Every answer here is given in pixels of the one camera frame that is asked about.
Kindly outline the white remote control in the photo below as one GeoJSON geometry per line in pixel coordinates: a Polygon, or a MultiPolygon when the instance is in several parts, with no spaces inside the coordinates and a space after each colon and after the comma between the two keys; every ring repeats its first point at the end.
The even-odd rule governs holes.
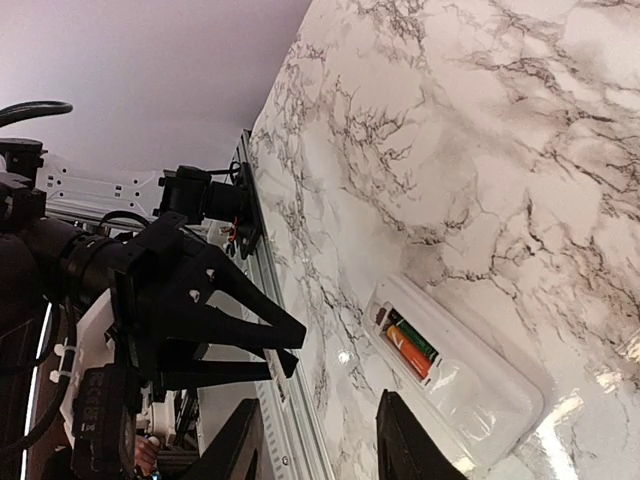
{"type": "Polygon", "coordinates": [[[418,403],[420,421],[434,422],[473,465],[493,466],[540,418],[540,390],[405,276],[391,275],[376,285],[362,324],[418,403]],[[425,380],[386,336],[403,319],[439,352],[425,380]]]}

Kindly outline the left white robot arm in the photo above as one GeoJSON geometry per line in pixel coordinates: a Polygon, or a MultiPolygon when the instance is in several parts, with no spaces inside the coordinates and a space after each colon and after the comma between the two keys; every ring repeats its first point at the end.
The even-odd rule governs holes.
{"type": "Polygon", "coordinates": [[[45,214],[29,177],[1,177],[1,330],[27,320],[35,301],[68,321],[55,401],[70,403],[81,479],[129,479],[142,390],[190,390],[271,376],[274,351],[286,376],[306,329],[262,293],[226,252],[188,230],[203,219],[232,226],[242,256],[263,232],[248,163],[221,183],[182,166],[160,180],[153,221],[127,241],[96,236],[45,214]]]}

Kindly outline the orange battery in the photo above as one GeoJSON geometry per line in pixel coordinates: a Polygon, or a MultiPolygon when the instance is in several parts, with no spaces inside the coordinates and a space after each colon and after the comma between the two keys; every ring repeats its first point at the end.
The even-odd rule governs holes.
{"type": "Polygon", "coordinates": [[[417,373],[418,377],[421,380],[425,380],[431,368],[431,361],[397,326],[391,325],[386,330],[386,336],[417,373]]]}

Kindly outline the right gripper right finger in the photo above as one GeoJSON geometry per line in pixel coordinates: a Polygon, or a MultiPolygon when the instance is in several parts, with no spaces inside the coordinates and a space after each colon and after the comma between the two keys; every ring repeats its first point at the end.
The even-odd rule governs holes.
{"type": "Polygon", "coordinates": [[[381,480],[466,480],[397,392],[383,391],[376,427],[381,480]]]}

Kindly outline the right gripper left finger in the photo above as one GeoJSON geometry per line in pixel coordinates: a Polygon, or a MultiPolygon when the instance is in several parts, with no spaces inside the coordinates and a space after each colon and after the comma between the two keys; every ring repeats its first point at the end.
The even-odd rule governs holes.
{"type": "Polygon", "coordinates": [[[243,399],[181,480],[261,479],[264,425],[258,399],[243,399]]]}

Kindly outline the green black battery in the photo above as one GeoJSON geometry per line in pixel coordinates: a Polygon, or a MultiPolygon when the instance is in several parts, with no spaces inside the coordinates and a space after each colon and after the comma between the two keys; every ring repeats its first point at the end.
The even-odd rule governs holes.
{"type": "Polygon", "coordinates": [[[433,363],[439,352],[405,319],[398,321],[395,326],[418,348],[418,350],[433,363]]]}

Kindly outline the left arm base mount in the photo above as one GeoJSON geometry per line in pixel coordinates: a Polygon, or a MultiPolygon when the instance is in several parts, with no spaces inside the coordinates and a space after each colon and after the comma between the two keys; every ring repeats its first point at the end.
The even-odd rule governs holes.
{"type": "Polygon", "coordinates": [[[238,162],[232,172],[234,220],[229,243],[233,245],[233,253],[246,260],[255,252],[264,224],[249,163],[238,162]]]}

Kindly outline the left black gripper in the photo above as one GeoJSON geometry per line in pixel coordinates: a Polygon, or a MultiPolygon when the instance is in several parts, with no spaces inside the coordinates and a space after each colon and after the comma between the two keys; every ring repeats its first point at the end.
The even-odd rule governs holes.
{"type": "Polygon", "coordinates": [[[267,353],[275,354],[290,378],[298,358],[284,349],[301,348],[306,327],[267,297],[220,247],[187,238],[184,223],[179,214],[163,214],[113,261],[113,310],[124,342],[116,351],[124,351],[140,377],[162,391],[269,380],[267,353]],[[222,292],[264,322],[207,306],[204,287],[192,283],[206,279],[206,297],[222,292]],[[196,359],[198,348],[208,342],[252,348],[248,352],[262,362],[196,359]]]}

